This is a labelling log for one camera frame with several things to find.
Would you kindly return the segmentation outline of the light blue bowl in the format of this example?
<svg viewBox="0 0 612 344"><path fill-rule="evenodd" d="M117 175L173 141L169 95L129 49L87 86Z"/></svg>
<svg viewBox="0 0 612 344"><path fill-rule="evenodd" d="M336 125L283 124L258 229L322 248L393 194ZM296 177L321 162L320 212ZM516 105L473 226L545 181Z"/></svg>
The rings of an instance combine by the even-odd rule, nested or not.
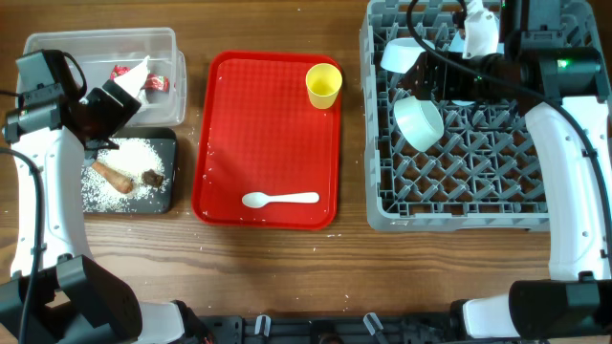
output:
<svg viewBox="0 0 612 344"><path fill-rule="evenodd" d="M406 74L414 66L423 69L425 64L417 60L424 51L413 37L395 38L383 50L381 67L396 74Z"/></svg>

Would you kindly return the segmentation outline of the light blue plate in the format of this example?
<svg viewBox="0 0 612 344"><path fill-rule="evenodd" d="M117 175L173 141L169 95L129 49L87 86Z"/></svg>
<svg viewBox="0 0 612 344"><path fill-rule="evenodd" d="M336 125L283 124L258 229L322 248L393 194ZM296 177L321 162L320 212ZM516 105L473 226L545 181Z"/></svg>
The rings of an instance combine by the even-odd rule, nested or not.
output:
<svg viewBox="0 0 612 344"><path fill-rule="evenodd" d="M463 30L458 30L450 43L449 51L452 53L462 54L464 52L464 48L465 48L465 32ZM466 106L471 106L473 104L473 101L454 99L452 103L457 106L466 107Z"/></svg>

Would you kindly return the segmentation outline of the yellow plastic cup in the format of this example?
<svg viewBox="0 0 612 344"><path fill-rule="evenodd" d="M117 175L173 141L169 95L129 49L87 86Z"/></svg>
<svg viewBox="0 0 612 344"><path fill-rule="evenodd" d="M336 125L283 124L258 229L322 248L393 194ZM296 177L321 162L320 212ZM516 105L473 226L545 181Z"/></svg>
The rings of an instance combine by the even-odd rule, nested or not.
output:
<svg viewBox="0 0 612 344"><path fill-rule="evenodd" d="M342 74L335 65L319 63L307 72L305 83L311 104L317 109L328 109L339 94Z"/></svg>

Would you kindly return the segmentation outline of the brown carrot piece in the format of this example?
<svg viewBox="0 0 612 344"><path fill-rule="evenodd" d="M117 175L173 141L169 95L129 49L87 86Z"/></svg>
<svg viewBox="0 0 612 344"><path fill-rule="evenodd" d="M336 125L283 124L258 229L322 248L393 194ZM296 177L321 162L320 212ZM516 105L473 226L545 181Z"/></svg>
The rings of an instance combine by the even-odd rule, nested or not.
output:
<svg viewBox="0 0 612 344"><path fill-rule="evenodd" d="M115 169L98 161L94 161L91 167L119 193L128 194L133 190L134 184L132 180Z"/></svg>

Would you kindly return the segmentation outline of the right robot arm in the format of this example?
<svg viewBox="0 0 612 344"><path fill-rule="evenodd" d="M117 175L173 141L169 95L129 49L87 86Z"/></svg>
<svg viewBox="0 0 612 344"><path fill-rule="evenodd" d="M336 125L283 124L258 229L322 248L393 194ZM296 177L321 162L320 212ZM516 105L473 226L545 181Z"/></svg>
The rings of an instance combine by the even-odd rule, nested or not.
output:
<svg viewBox="0 0 612 344"><path fill-rule="evenodd" d="M505 1L458 16L462 54L424 46L424 96L513 99L536 149L550 221L550 276L454 304L462 340L611 331L610 84L583 1Z"/></svg>

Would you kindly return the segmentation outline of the green bowl with rice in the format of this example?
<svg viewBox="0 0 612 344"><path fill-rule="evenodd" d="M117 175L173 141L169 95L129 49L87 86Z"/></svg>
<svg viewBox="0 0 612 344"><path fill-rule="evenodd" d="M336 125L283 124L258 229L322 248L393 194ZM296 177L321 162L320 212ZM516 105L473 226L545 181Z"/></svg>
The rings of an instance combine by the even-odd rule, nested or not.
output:
<svg viewBox="0 0 612 344"><path fill-rule="evenodd" d="M414 96L402 98L394 103L393 113L405 140L420 152L425 152L444 135L442 116L430 100Z"/></svg>

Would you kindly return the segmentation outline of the red wrapper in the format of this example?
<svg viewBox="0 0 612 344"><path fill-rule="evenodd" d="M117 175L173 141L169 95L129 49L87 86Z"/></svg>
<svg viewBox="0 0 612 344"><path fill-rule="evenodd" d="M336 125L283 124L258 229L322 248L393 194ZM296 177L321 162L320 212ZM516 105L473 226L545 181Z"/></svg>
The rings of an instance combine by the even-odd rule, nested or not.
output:
<svg viewBox="0 0 612 344"><path fill-rule="evenodd" d="M116 83L123 82L125 80L124 75L128 74L130 71L130 67L116 65L110 74L110 79Z"/></svg>
<svg viewBox="0 0 612 344"><path fill-rule="evenodd" d="M169 90L169 80L163 75L149 74L142 87L145 90L167 92Z"/></svg>

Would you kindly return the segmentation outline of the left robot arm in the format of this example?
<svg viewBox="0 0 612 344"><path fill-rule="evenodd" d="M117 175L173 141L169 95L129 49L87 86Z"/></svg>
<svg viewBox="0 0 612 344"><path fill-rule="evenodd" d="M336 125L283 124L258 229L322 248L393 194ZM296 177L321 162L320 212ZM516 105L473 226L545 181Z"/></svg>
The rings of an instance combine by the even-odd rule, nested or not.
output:
<svg viewBox="0 0 612 344"><path fill-rule="evenodd" d="M177 343L177 302L140 302L93 259L84 225L81 169L89 154L140 109L146 62L89 88L68 53L39 50L16 62L24 90L2 127L19 187L18 243L1 287L1 322L21 343Z"/></svg>

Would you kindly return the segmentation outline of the dark brown food lump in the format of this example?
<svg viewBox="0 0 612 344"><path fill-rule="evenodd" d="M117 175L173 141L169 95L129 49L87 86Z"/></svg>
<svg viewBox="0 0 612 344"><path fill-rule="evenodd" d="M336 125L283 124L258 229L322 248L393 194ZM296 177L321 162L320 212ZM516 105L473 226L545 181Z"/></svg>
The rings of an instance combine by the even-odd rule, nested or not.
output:
<svg viewBox="0 0 612 344"><path fill-rule="evenodd" d="M160 188L164 183L164 176L156 173L153 169L149 169L142 173L142 182L145 185Z"/></svg>

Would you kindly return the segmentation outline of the white rice pile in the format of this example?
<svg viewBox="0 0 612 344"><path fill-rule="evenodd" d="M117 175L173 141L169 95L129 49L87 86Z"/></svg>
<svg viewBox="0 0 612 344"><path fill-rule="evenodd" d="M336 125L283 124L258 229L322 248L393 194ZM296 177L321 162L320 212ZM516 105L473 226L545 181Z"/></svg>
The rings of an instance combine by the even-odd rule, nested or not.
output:
<svg viewBox="0 0 612 344"><path fill-rule="evenodd" d="M81 195L85 213L161 213L166 209L168 181L161 156L154 150L151 140L116 139L118 150L105 150L96 161L130 178L134 184L128 194L115 190L91 166L83 167ZM153 169L164 176L160 188L145 185L142 173Z"/></svg>

